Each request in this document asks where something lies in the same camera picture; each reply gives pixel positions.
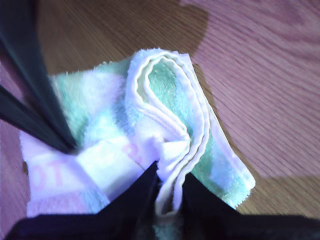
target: folded towel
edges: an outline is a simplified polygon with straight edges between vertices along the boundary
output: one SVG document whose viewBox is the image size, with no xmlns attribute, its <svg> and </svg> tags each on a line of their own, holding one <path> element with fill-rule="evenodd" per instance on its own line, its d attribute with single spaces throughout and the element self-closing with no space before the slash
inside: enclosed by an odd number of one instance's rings
<svg viewBox="0 0 320 240">
<path fill-rule="evenodd" d="M 28 216 L 96 213 L 154 161 L 162 181 L 155 202 L 160 218 L 177 213 L 190 172 L 233 208 L 255 186 L 224 136 L 188 54 L 141 50 L 51 82 L 82 150 L 66 155 L 21 132 L 29 167 Z"/>
</svg>

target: fabric fold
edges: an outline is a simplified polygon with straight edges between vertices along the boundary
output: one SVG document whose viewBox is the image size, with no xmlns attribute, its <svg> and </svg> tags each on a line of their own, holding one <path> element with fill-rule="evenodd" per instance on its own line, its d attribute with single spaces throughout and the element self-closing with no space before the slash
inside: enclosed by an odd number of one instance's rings
<svg viewBox="0 0 320 240">
<path fill-rule="evenodd" d="M 102 209 L 154 161 L 162 181 L 155 202 L 159 218 L 177 214 L 188 173 L 233 208 L 255 186 L 232 151 L 188 54 L 140 50 L 122 62 L 61 74 L 51 82 L 82 151 L 65 155 L 21 133 L 22 155 L 33 169 L 29 205 L 37 202 L 29 207 L 30 214 L 44 213 L 37 206 L 49 199 L 58 208 L 57 199 L 67 201 L 70 193 L 79 193 L 72 201 L 83 201 L 84 192 L 105 198 L 91 200 L 91 207 L 82 205 L 86 209 L 79 213 Z M 75 211 L 65 204 L 58 212 Z"/>
</svg>

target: table surface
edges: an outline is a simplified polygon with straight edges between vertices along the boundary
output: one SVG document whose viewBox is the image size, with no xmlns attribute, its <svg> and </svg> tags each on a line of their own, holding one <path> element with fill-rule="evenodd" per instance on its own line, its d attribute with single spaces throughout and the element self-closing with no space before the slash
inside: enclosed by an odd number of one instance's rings
<svg viewBox="0 0 320 240">
<path fill-rule="evenodd" d="M 238 210 L 320 218 L 320 1 L 42 0 L 49 74 L 120 61 L 139 49 L 189 53 L 256 187 Z M 1 84 L 18 94 L 1 69 Z M 18 131 L 1 124 L 1 236 L 26 215 Z"/>
</svg>

